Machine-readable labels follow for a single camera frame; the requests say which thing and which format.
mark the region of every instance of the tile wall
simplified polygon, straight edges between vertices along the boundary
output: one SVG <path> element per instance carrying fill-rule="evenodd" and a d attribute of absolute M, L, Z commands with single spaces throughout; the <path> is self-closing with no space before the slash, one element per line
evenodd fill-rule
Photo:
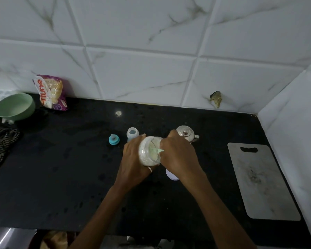
<path fill-rule="evenodd" d="M 311 65 L 258 118 L 311 233 Z"/>
<path fill-rule="evenodd" d="M 257 113 L 311 63 L 311 0 L 0 0 L 0 88 Z"/>

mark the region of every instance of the cutting board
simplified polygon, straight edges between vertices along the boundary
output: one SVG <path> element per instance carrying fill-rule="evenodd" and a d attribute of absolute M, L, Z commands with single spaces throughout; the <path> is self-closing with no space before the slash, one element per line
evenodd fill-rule
<path fill-rule="evenodd" d="M 250 218 L 301 219 L 268 146 L 230 142 L 228 150 Z"/>

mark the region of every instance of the black countertop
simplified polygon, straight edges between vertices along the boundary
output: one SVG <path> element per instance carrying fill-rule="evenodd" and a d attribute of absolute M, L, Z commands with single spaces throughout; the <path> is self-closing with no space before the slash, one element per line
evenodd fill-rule
<path fill-rule="evenodd" d="M 39 96 L 33 97 L 39 104 Z M 200 135 L 193 145 L 212 187 L 252 240 L 311 248 L 304 219 L 262 220 L 246 214 L 227 144 L 269 146 L 256 116 L 101 100 L 67 102 L 66 112 L 40 108 L 17 122 L 24 136 L 0 167 L 0 226 L 82 230 L 114 183 L 129 127 L 166 137 L 188 125 Z M 111 133 L 120 137 L 117 146 L 108 143 Z M 127 195 L 109 234 L 212 240 L 193 197 L 162 166 Z"/>

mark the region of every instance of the cutting board handle hole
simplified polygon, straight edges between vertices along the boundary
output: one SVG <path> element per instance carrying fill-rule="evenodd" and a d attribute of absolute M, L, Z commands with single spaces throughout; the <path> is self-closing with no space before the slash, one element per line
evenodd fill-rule
<path fill-rule="evenodd" d="M 257 148 L 244 148 L 244 147 L 241 147 L 241 150 L 243 152 L 247 152 L 247 153 L 257 153 L 258 152 Z"/>

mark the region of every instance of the left hand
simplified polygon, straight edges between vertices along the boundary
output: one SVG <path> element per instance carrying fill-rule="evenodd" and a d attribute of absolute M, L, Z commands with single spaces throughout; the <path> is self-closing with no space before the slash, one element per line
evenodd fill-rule
<path fill-rule="evenodd" d="M 145 137 L 146 134 L 139 135 L 124 145 L 123 157 L 114 183 L 114 187 L 123 194 L 140 184 L 151 174 L 150 169 L 139 162 L 138 156 L 139 144 Z"/>

